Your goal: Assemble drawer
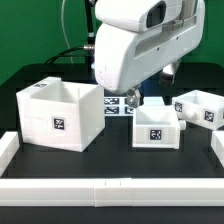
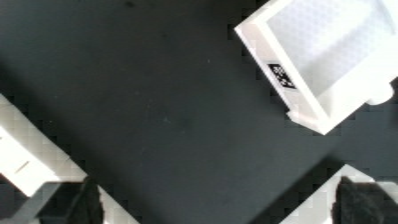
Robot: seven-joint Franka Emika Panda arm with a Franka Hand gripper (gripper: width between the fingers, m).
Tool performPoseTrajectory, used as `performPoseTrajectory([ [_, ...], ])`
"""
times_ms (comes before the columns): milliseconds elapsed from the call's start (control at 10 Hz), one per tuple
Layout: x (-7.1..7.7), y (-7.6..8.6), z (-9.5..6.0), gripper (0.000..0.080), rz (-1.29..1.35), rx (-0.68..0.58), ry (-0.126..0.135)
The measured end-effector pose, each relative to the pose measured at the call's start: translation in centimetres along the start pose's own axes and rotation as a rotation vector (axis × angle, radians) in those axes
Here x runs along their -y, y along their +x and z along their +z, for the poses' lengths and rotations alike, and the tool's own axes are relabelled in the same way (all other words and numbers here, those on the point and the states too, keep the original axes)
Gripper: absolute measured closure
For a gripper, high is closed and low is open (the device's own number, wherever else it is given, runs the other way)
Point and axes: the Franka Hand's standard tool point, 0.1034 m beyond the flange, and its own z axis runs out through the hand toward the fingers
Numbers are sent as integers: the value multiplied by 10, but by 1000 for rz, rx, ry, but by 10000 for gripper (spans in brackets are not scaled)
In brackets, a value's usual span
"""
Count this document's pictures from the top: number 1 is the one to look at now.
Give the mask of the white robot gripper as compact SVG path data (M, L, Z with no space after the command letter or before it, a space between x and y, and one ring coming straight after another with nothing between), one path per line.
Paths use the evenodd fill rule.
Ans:
M130 107L140 106L139 87L161 70L159 83L171 86L180 58L201 39L204 0L98 0L102 22L95 40L95 78L105 89L127 94Z

